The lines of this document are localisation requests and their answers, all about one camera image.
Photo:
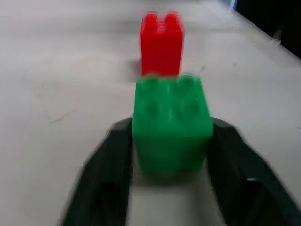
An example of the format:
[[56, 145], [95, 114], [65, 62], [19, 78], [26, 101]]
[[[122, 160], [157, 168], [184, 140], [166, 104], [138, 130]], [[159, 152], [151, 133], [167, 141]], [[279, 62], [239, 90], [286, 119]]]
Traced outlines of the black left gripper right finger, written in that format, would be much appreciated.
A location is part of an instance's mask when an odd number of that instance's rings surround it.
[[208, 171], [228, 226], [299, 226], [301, 211], [268, 163], [226, 121], [213, 118]]

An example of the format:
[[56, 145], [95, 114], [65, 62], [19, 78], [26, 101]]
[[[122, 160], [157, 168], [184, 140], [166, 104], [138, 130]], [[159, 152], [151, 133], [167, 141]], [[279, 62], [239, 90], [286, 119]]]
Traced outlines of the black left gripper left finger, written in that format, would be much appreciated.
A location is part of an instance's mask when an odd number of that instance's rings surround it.
[[62, 226], [124, 226], [132, 181], [132, 118], [112, 125], [85, 162]]

